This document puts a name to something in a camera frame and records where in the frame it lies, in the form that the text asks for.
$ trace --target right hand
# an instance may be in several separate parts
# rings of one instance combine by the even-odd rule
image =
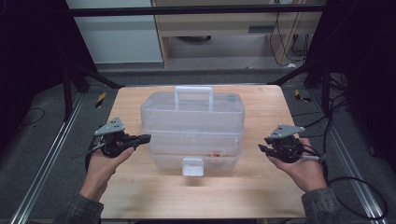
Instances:
[[[300,138],[303,145],[311,146],[309,139]],[[268,157],[276,168],[284,171],[294,181],[294,183],[303,191],[309,192],[316,189],[326,189],[326,181],[323,176],[323,168],[319,161],[310,161],[299,159],[294,163],[285,163],[274,157]]]

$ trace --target plastic box handle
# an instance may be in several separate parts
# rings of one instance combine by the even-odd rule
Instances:
[[[176,86],[175,87],[175,110],[178,110],[179,95],[181,92],[207,92],[209,94],[209,111],[213,108],[213,89],[211,87]]]

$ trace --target gray floor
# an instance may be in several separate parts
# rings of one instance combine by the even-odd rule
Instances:
[[[135,85],[176,85],[176,84],[229,84],[229,83],[266,83],[286,75],[292,68],[279,66],[271,56],[271,49],[264,36],[212,36],[202,43],[186,43],[177,38],[172,41],[170,61],[166,68],[146,67],[133,72],[106,71],[104,76],[127,86]],[[304,126],[320,118],[319,107],[315,102],[308,103],[294,97],[296,89],[302,90],[304,75],[298,76],[282,86],[290,112],[296,125]],[[64,207],[70,195],[79,189],[84,178],[83,159],[71,159],[71,156],[87,149],[92,133],[108,118],[117,95],[103,84],[90,79],[92,87],[89,93],[76,93],[74,99],[83,97],[76,121],[71,126],[62,149],[51,167],[49,176],[36,198],[30,219],[51,219]],[[312,90],[309,96],[316,98],[319,90]],[[106,98],[101,108],[95,108],[101,92]],[[332,96],[341,92],[332,91]],[[8,148],[10,153],[0,163],[0,220],[8,223],[21,204],[35,174],[51,148],[51,144],[63,125],[64,102],[62,86],[53,87],[39,93],[32,109],[26,116],[18,133]],[[396,223],[396,176],[383,159],[369,154],[369,145],[356,120],[347,107],[340,108],[333,115],[332,134],[339,134],[343,146],[351,160],[358,167],[362,177],[378,188],[389,204],[388,223]],[[325,123],[320,122],[308,128],[303,136],[323,133]],[[348,175],[343,155],[337,149],[335,137],[327,139],[329,177]],[[313,147],[323,149],[322,137],[312,137]],[[337,195],[349,206],[364,214],[361,199],[356,187],[345,182],[333,186]],[[371,223],[352,215],[347,210],[344,215],[354,223]],[[293,220],[291,223],[304,223]]]

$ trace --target box lid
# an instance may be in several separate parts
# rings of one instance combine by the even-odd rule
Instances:
[[[238,94],[210,87],[160,91],[141,105],[144,133],[233,134],[244,132],[245,107]]]

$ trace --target sleeve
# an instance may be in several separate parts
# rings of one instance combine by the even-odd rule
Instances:
[[[348,223],[341,215],[341,205],[332,189],[317,189],[302,197],[306,224]]]
[[[52,221],[54,224],[84,223],[96,224],[103,211],[103,204],[75,193],[66,208]]]

